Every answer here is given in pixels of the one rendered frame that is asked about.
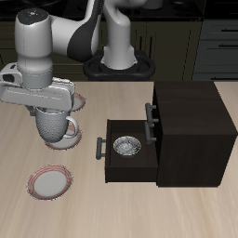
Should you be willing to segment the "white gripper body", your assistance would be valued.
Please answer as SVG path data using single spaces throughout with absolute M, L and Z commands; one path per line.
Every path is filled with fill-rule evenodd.
M 43 89 L 27 89 L 19 84 L 0 81 L 0 100 L 7 103 L 70 111 L 75 85 L 70 80 L 53 78 Z

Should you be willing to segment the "white porcelain mug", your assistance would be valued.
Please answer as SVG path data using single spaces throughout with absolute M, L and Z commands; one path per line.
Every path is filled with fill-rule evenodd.
M 72 139 L 78 133 L 78 124 L 69 111 L 38 107 L 35 109 L 35 122 L 38 133 L 45 142 L 55 143 L 63 138 Z M 73 134 L 67 134 L 70 122 L 73 123 Z

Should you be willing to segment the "red-rimmed white plate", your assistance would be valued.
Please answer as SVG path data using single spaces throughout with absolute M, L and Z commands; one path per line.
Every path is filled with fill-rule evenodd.
M 64 195 L 73 185 L 73 174 L 63 165 L 46 165 L 32 173 L 27 192 L 33 199 L 52 201 Z
M 49 149 L 55 151 L 67 151 L 77 146 L 81 141 L 82 137 L 83 137 L 82 131 L 78 130 L 77 135 L 74 138 L 72 139 L 63 138 L 61 141 L 55 143 L 46 142 L 46 146 Z
M 80 111 L 85 105 L 86 98 L 78 93 L 74 93 L 72 112 Z

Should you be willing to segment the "small fluted metal bowl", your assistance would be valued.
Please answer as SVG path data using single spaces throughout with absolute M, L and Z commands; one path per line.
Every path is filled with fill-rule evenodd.
M 139 140 L 132 136 L 122 136 L 116 139 L 112 146 L 114 151 L 124 158 L 135 156 L 141 149 Z

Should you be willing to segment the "dark wooden cabinet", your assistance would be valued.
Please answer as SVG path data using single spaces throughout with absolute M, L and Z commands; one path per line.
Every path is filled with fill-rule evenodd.
M 97 141 L 107 182 L 154 182 L 159 187 L 217 187 L 236 129 L 213 82 L 156 82 L 145 120 L 108 120 Z M 122 136 L 139 140 L 140 151 L 124 158 L 113 149 Z

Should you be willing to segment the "flat black base plate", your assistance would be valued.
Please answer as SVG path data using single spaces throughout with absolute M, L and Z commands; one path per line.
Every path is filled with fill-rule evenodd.
M 102 50 L 84 63 L 83 71 L 91 82 L 147 82 L 155 73 L 155 64 L 142 50 L 135 51 L 138 61 L 132 67 L 125 70 L 113 70 L 100 61 L 104 56 Z

